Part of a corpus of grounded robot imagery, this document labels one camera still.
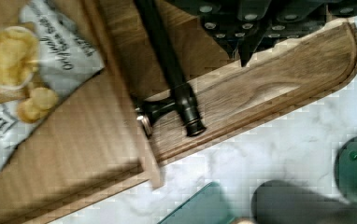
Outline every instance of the bag of potato chips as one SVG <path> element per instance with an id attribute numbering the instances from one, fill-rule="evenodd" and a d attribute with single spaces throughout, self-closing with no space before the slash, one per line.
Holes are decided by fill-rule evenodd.
<path id="1" fill-rule="evenodd" d="M 0 29 L 0 171 L 16 146 L 103 68 L 99 53 L 51 1 L 32 0 Z"/>

